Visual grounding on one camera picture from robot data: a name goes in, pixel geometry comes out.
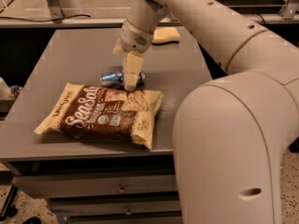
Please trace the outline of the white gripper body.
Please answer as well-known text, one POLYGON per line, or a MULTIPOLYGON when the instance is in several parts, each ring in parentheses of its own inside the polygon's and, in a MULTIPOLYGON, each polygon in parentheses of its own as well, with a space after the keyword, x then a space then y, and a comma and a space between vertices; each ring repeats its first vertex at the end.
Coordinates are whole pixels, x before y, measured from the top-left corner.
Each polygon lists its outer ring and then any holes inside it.
POLYGON ((135 28, 128 20, 125 20, 121 28, 120 43, 125 52, 136 50, 146 52, 152 42, 153 34, 146 33, 135 28))

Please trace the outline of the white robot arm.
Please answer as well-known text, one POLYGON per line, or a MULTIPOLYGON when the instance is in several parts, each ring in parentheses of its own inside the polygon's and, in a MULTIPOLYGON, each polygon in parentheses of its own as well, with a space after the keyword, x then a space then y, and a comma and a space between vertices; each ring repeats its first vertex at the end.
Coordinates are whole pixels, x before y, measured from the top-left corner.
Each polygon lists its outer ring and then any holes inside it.
POLYGON ((280 166, 299 136, 299 51, 215 0, 134 0, 119 49, 145 52, 173 13, 227 75, 193 90, 174 121, 184 224, 282 224, 280 166))

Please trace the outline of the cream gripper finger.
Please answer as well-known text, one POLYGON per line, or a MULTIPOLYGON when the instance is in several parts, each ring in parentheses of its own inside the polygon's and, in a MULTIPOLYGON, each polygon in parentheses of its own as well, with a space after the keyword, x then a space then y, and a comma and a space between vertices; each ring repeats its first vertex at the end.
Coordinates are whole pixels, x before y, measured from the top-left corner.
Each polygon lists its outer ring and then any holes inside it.
POLYGON ((118 39, 118 41, 116 42, 115 47, 113 48, 113 53, 115 55, 122 55, 124 53, 120 39, 118 39))
POLYGON ((139 51, 131 51, 123 59, 123 86, 127 91, 135 90, 143 63, 144 58, 139 51))

